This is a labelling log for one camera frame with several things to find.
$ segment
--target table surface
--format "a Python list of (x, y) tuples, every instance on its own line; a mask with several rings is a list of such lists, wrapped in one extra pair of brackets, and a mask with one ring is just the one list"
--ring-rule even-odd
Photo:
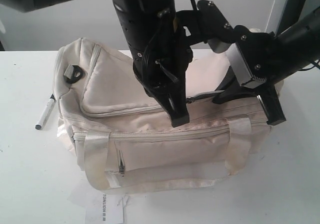
[[(85, 223), (85, 209), (68, 200), (85, 174), (56, 138), (57, 106), (35, 130), (52, 92), (56, 54), (0, 52), (0, 224)], [(210, 189), (133, 195), (126, 223), (319, 224), (319, 86), (317, 69), (286, 80), (280, 101), (287, 122), (240, 174)]]

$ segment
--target cream duffel bag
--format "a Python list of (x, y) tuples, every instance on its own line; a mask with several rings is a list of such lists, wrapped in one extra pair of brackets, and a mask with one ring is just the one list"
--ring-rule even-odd
[(56, 59), (59, 133), (67, 134), (69, 149), (98, 190), (143, 193), (213, 186), (242, 169), (272, 129), (257, 98), (211, 102), (230, 65), (224, 53), (189, 64), (190, 123), (176, 128), (145, 94), (132, 63), (86, 38), (61, 48)]

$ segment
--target marker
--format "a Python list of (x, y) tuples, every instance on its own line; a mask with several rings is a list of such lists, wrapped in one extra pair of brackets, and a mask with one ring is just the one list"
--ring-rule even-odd
[(51, 95), (48, 103), (45, 106), (44, 111), (42, 112), (39, 121), (36, 123), (35, 129), (40, 130), (45, 124), (46, 121), (48, 119), (48, 117), (50, 116), (50, 113), (55, 105), (55, 97), (54, 95)]

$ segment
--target bag strap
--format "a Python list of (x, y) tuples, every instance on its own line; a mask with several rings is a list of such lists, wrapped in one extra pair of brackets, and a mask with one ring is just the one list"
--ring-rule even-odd
[(230, 139), (226, 150), (225, 167), (229, 175), (235, 175), (246, 165), (251, 148), (252, 127), (247, 115), (227, 118), (227, 121)]
[(110, 188), (105, 174), (107, 164), (110, 133), (88, 131), (84, 141), (84, 170), (85, 175), (95, 189)]

